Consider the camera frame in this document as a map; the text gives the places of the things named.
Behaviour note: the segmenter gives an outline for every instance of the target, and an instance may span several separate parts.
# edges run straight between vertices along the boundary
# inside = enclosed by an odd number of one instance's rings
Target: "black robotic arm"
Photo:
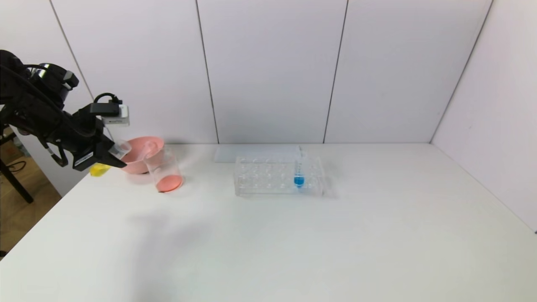
[[[122,115],[121,104],[113,94],[99,95],[73,115],[63,111],[67,94],[78,86],[78,78],[60,66],[42,63],[24,65],[15,55],[0,50],[0,122],[19,129],[22,135],[35,135],[52,158],[62,167],[68,164],[65,150],[72,153],[72,167],[83,171],[96,162],[126,166],[108,151],[114,142],[103,134],[104,123],[97,116]],[[97,103],[109,96],[108,103]],[[56,145],[59,156],[49,148]]]

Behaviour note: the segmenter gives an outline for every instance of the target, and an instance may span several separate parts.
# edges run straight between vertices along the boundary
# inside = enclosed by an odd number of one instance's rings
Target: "panel seam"
[[[332,91],[330,92],[330,102],[328,103],[328,113],[326,115],[326,125],[324,126],[323,143],[326,140],[326,131],[328,130],[328,119],[330,118],[330,108],[332,107],[332,97],[333,97],[333,94],[334,94],[334,86],[336,85],[337,66],[339,64],[339,55],[341,53],[341,44],[343,43],[343,32],[345,31],[345,21],[347,20],[347,9],[348,8],[349,8],[349,0],[347,0],[347,4],[345,5],[345,14],[343,16],[343,26],[341,28],[341,37],[339,39],[339,48],[338,48],[338,51],[337,51],[336,68],[334,69],[334,79],[332,81]]]
[[[453,97],[455,96],[455,92],[457,91],[457,88],[459,87],[459,84],[461,83],[462,76],[465,74],[466,68],[468,67],[468,63],[470,62],[471,56],[474,54],[475,46],[477,45],[477,42],[479,41],[479,37],[481,36],[481,32],[483,31],[483,28],[485,27],[485,23],[487,22],[487,18],[489,17],[490,9],[492,8],[492,5],[494,3],[494,0],[490,1],[489,9],[487,10],[487,14],[485,15],[485,18],[483,19],[483,23],[481,24],[481,28],[479,29],[479,33],[477,34],[477,37],[474,41],[474,45],[471,48],[470,55],[468,56],[468,59],[466,60],[465,67],[462,69],[461,75],[459,77],[459,80],[457,81],[457,84],[455,85],[455,89],[453,89],[453,92],[451,93],[451,96],[449,97],[449,101],[446,104],[446,107],[444,108],[444,112],[442,113],[442,117],[438,121],[437,127],[433,132],[433,135],[431,136],[431,140],[429,141],[430,144],[433,143],[434,136],[438,132],[438,129],[440,128],[440,124],[442,124],[442,120],[446,116],[446,112],[449,109],[449,105],[451,104],[451,101],[453,100]]]
[[[205,53],[205,42],[203,40],[203,30],[201,29],[201,17],[200,17],[200,8],[198,5],[198,0],[196,0],[196,12],[198,13],[198,24],[200,27],[200,36],[201,36],[201,48],[203,49],[205,71],[207,73],[207,83],[209,84],[209,95],[211,97],[211,107],[213,109],[214,129],[216,131],[216,143],[220,144],[220,138],[218,137],[218,125],[216,124],[216,113],[214,112],[213,90],[211,88],[211,78],[209,77],[209,65],[207,65],[207,54]]]
[[[90,94],[91,100],[93,100],[93,94],[91,93],[91,89],[90,89],[90,87],[88,85],[88,82],[86,81],[86,78],[84,77],[84,74],[82,73],[82,69],[80,68],[80,65],[78,64],[78,61],[76,60],[75,53],[72,51],[71,44],[69,43],[69,40],[67,39],[66,32],[63,30],[62,23],[60,22],[58,14],[56,13],[56,8],[54,8],[54,4],[52,3],[52,0],[48,0],[48,2],[50,3],[50,7],[52,8],[52,11],[54,12],[54,16],[56,17],[56,21],[58,22],[58,26],[60,27],[60,30],[62,31],[63,38],[67,43],[67,47],[69,47],[69,52],[71,53],[71,56],[72,56],[73,60],[75,61],[76,68],[78,68],[78,72],[80,73],[80,77],[82,78],[82,81],[86,85],[86,89],[88,90],[88,92]]]

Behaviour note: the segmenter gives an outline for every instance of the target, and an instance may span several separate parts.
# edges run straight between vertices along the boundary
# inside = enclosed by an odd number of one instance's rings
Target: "cable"
[[[22,167],[20,167],[19,169],[14,169],[15,165],[16,164],[23,164]],[[12,172],[12,173],[17,173],[18,171],[21,171],[22,169],[24,169],[24,167],[26,166],[26,161],[20,161],[20,162],[16,162],[16,163],[12,163],[11,165],[8,166],[8,169]]]
[[[117,101],[119,101],[118,97],[115,96],[114,94],[111,94],[111,93],[109,93],[109,92],[105,92],[105,93],[103,93],[103,94],[98,95],[98,96],[93,100],[93,102],[94,102],[94,103],[98,102],[99,99],[102,98],[102,97],[111,97],[111,98],[112,98],[112,101],[113,101],[114,103],[116,103]]]
[[[60,113],[60,116],[62,117],[62,119],[65,121],[65,123],[67,125],[69,125],[76,133],[78,133],[79,135],[85,137],[85,138],[90,138],[92,137],[94,134],[95,134],[95,129],[93,130],[93,132],[91,133],[86,133],[84,131],[81,131],[78,129],[78,126],[75,126],[64,114],[63,114],[63,111],[61,109],[59,109],[58,107],[56,107],[56,105],[54,104],[54,102],[52,102],[43,92],[41,92],[39,89],[37,89],[34,85],[32,85],[27,79],[23,78],[21,75],[17,74],[16,72],[14,72],[13,70],[7,68],[7,67],[4,67],[2,65],[0,65],[0,69],[6,71],[7,73],[9,73],[10,75],[14,76],[16,79],[18,79],[19,81],[21,81],[22,83],[24,83],[27,87],[29,87],[30,89],[32,89],[35,93],[38,94],[38,96],[43,99],[45,102],[47,102],[49,104],[49,106],[51,106],[54,110],[56,110],[57,112]]]
[[[44,71],[49,71],[50,74],[51,74],[53,77],[55,77],[57,80],[59,80],[61,83],[64,82],[63,79],[62,79],[58,74],[56,74],[56,73],[54,73],[54,72],[48,70],[48,67],[41,66],[41,65],[36,65],[36,64],[26,64],[26,65],[24,65],[24,67],[26,67],[26,68],[42,69],[42,70],[44,70]]]
[[[37,68],[37,69],[43,69],[45,71],[48,71],[47,67],[41,66],[41,65],[36,65],[36,64],[27,64],[27,65],[24,65],[24,67],[26,67],[26,68]]]

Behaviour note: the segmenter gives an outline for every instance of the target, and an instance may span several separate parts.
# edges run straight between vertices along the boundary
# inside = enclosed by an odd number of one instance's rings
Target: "pink liquid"
[[[179,175],[168,175],[162,178],[156,185],[159,192],[169,192],[183,184],[183,178]]]

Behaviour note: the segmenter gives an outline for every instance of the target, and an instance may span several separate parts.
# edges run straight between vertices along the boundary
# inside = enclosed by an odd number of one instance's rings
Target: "white wall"
[[[537,231],[537,1],[494,1],[432,143]]]
[[[195,0],[53,0],[93,94],[129,106],[115,139],[216,143]]]
[[[2,0],[0,48],[12,52],[25,64],[48,62],[73,71],[81,81],[69,93],[64,110],[74,113],[92,101],[48,1]],[[71,169],[70,154],[69,166],[61,168],[36,137],[19,135],[19,138],[62,196],[86,175],[85,172]]]
[[[325,142],[429,142],[491,0],[353,0]]]
[[[323,142],[346,0],[198,3],[220,142]]]

